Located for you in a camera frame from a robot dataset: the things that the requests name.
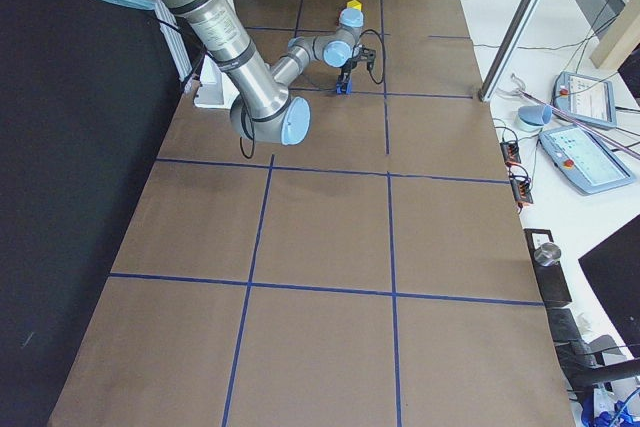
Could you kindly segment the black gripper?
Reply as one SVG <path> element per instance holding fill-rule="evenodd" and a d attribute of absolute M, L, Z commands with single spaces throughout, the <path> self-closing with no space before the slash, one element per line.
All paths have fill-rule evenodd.
<path fill-rule="evenodd" d="M 367 71 L 372 72 L 375 66 L 375 50 L 359 46 L 352 53 L 351 58 L 341 67 L 338 77 L 338 88 L 343 88 L 344 79 L 346 81 L 346 87 L 352 87 L 352 70 L 355 69 L 360 62 L 365 62 Z"/>

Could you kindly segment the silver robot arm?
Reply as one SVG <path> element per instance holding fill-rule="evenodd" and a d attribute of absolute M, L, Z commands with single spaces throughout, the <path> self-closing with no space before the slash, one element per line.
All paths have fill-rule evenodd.
<path fill-rule="evenodd" d="M 150 10 L 155 0 L 102 0 L 135 9 Z M 289 91 L 314 61 L 342 68 L 362 50 L 360 36 L 364 14 L 347 7 L 330 35 L 297 37 L 287 52 L 268 66 L 228 0 L 161 0 L 169 11 L 185 19 L 239 92 L 230 120 L 240 137 L 257 142 L 297 145 L 306 137 L 311 110 L 302 97 Z"/>

